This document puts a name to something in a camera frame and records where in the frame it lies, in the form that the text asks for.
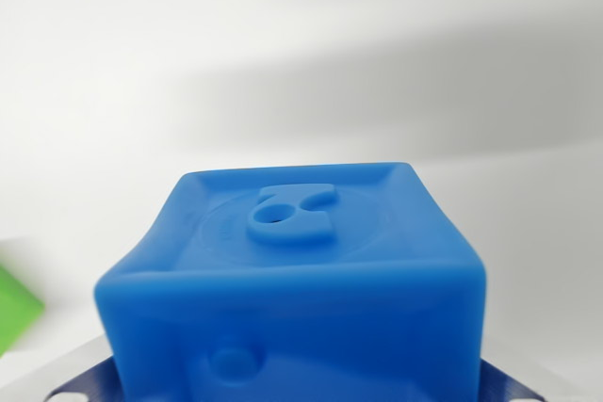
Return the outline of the gripper right finger with black rubber pad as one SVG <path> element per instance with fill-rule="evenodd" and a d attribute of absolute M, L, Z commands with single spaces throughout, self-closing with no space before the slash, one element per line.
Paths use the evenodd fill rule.
<path fill-rule="evenodd" d="M 479 401 L 601 401 L 499 340 L 483 340 Z"/>

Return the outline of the gripper left finger with black rubber pad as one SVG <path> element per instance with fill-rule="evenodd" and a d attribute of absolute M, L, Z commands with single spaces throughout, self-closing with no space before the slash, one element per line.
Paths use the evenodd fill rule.
<path fill-rule="evenodd" d="M 2 401 L 123 401 L 122 385 L 104 335 L 1 388 Z"/>

